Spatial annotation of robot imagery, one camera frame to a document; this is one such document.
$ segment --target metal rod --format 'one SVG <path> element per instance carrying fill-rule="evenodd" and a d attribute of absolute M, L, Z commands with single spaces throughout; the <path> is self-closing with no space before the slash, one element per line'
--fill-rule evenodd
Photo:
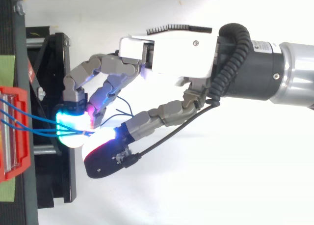
<path fill-rule="evenodd" d="M 41 48 L 44 43 L 44 38 L 28 38 L 26 39 L 27 48 Z"/>
<path fill-rule="evenodd" d="M 53 145 L 35 145 L 34 155 L 53 155 L 56 151 Z"/>
<path fill-rule="evenodd" d="M 0 95 L 0 97 L 8 101 L 7 95 Z M 8 113 L 8 106 L 4 103 L 2 103 L 2 109 L 4 112 Z M 5 122 L 9 122 L 9 118 L 6 115 L 2 115 L 2 118 Z M 4 140 L 4 172 L 9 172 L 11 171 L 11 148 L 10 148 L 10 127 L 7 126 L 6 124 L 1 123 L 1 128 L 3 130 L 2 132 L 2 139 Z"/>

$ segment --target black bracket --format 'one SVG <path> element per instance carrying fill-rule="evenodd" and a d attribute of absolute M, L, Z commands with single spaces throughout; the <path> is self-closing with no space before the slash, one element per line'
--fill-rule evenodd
<path fill-rule="evenodd" d="M 26 28 L 26 37 L 32 114 L 55 120 L 62 108 L 63 78 L 70 72 L 69 38 L 64 33 L 50 35 L 49 27 Z M 43 42 L 29 46 L 32 39 Z M 39 97 L 39 88 L 45 96 Z M 33 128 L 55 125 L 33 120 Z M 54 207 L 53 198 L 58 197 L 63 197 L 65 203 L 72 202 L 76 198 L 74 149 L 56 138 L 34 135 L 34 153 L 38 208 Z"/>

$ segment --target black cable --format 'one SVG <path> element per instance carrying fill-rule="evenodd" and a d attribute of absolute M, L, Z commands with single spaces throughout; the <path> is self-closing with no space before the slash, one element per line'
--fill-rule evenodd
<path fill-rule="evenodd" d="M 191 118 L 189 118 L 186 122 L 184 122 L 183 124 L 181 124 L 178 128 L 176 128 L 175 130 L 173 130 L 171 133 L 169 133 L 167 136 L 165 136 L 163 139 L 157 141 L 154 145 L 148 147 L 146 150 L 143 150 L 141 153 L 139 153 L 139 155 L 142 157 L 143 155 L 147 154 L 148 152 L 152 151 L 153 149 L 155 149 L 157 146 L 163 144 L 166 140 L 168 140 L 169 138 L 171 138 L 172 136 L 174 136 L 176 133 L 178 133 L 179 131 L 181 131 L 183 128 L 185 128 L 189 123 L 191 123 L 193 120 L 195 120 L 197 117 L 201 116 L 202 114 L 204 114 L 205 112 L 215 108 L 217 106 L 208 106 L 205 109 L 199 111 L 198 113 L 196 113 L 194 116 L 192 116 Z"/>
<path fill-rule="evenodd" d="M 231 80 L 236 76 L 239 68 L 244 63 L 252 45 L 249 31 L 243 25 L 227 24 L 220 28 L 219 36 L 230 37 L 235 40 L 235 51 L 227 63 L 211 82 L 207 104 L 219 106 L 220 97 Z"/>
<path fill-rule="evenodd" d="M 121 111 L 121 110 L 119 110 L 119 109 L 116 109 L 116 111 L 118 111 L 118 112 L 120 112 L 120 113 L 122 113 L 122 114 L 125 114 L 125 115 L 127 115 L 127 116 L 133 117 L 133 115 L 131 115 L 131 114 L 129 114 L 129 113 L 126 113 L 126 112 L 124 112 L 124 111 Z"/>
<path fill-rule="evenodd" d="M 132 112 L 132 108 L 131 108 L 131 105 L 125 100 L 125 99 L 123 99 L 122 97 L 120 97 L 120 96 L 117 96 L 120 100 L 123 100 L 125 103 L 127 103 L 127 105 L 129 106 L 129 109 L 130 109 L 130 112 L 131 112 L 131 115 L 132 116 L 134 116 L 133 115 L 133 112 Z"/>
<path fill-rule="evenodd" d="M 123 115 L 123 116 L 130 116 L 129 114 L 124 114 L 124 113 L 118 113 L 118 114 L 114 114 L 113 116 L 111 116 L 110 118 L 106 119 L 105 122 L 103 122 L 100 126 L 103 126 L 105 123 L 107 123 L 109 120 L 111 120 L 113 117 L 115 116 L 120 116 L 120 115 Z"/>

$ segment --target coiled black cable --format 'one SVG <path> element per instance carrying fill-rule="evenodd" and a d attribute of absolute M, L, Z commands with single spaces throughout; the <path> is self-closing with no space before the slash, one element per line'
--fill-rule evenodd
<path fill-rule="evenodd" d="M 218 107 L 220 105 L 220 97 L 229 83 L 236 76 L 239 68 L 244 63 L 251 43 L 250 33 L 240 24 L 227 24 L 220 28 L 219 36 L 230 37 L 235 40 L 235 51 L 222 67 L 220 72 L 214 77 L 209 88 L 207 96 L 210 99 L 206 100 L 207 104 Z"/>

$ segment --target black cylindrical motor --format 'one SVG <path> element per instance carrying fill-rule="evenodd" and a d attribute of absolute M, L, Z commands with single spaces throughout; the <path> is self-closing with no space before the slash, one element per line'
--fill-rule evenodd
<path fill-rule="evenodd" d="M 268 100 L 279 89 L 284 73 L 284 56 L 274 44 L 252 41 L 249 54 L 224 96 Z M 218 37 L 213 75 L 218 74 L 235 50 L 235 42 Z"/>

